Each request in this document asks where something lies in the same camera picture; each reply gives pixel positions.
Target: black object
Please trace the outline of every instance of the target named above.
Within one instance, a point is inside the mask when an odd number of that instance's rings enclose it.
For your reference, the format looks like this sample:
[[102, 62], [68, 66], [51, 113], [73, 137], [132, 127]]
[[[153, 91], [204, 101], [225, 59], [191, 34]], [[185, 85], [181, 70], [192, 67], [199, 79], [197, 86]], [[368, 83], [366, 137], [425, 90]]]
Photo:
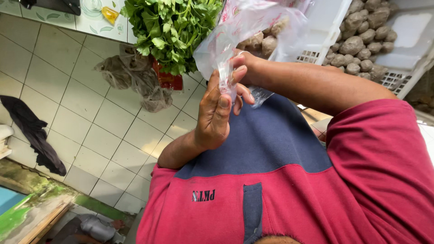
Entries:
[[27, 9], [37, 6], [77, 16], [81, 14], [80, 0], [18, 0], [18, 2]]
[[38, 119], [32, 110], [18, 98], [0, 95], [0, 100], [13, 122], [29, 140], [30, 147], [38, 154], [36, 163], [47, 167], [51, 173], [65, 176], [64, 164], [60, 161], [53, 147], [46, 142], [47, 133], [42, 127], [46, 127], [47, 123]]

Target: crate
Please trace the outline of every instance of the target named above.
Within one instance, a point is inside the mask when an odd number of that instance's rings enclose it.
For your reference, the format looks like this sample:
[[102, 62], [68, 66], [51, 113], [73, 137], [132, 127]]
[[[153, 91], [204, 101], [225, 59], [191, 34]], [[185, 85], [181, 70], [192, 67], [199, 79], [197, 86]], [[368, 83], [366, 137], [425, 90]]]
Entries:
[[[386, 23], [398, 34], [395, 49], [375, 62], [389, 69], [381, 84], [403, 99], [422, 75], [434, 65], [434, 1], [390, 0], [400, 10]], [[311, 33], [298, 62], [321, 65], [336, 42], [351, 1], [318, 1], [306, 12]]]

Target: fingernail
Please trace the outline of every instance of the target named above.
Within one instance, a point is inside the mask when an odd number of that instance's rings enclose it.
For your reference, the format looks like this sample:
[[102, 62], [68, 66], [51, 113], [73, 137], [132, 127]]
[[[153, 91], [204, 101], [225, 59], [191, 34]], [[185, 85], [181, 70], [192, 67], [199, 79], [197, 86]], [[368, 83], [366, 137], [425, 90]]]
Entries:
[[229, 100], [225, 97], [220, 97], [219, 104], [220, 104], [220, 107], [225, 109], [229, 106]]
[[234, 72], [240, 72], [240, 71], [243, 71], [245, 69], [247, 69], [247, 66], [243, 65], [243, 66], [238, 67], [236, 70], [234, 70]]

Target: tiled counter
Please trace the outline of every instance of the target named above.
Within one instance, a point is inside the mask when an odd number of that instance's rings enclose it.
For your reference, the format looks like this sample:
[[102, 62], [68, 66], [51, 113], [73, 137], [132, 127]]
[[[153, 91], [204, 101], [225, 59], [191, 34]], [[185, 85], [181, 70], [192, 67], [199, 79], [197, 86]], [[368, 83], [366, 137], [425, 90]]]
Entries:
[[116, 18], [115, 24], [111, 24], [102, 15], [102, 7], [110, 7], [120, 12], [124, 6], [124, 0], [80, 0], [81, 15], [49, 10], [41, 7], [32, 7], [28, 10], [17, 1], [0, 0], [0, 12], [40, 21], [43, 23], [102, 36], [126, 43], [136, 43], [128, 19], [122, 15]]

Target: green leafy herb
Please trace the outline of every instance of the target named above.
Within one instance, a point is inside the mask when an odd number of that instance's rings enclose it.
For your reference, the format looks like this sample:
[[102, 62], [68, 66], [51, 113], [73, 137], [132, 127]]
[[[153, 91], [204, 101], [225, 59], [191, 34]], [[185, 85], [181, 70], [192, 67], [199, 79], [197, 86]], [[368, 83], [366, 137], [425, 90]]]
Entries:
[[193, 52], [215, 27], [221, 0], [126, 0], [137, 50], [173, 75], [197, 71]]

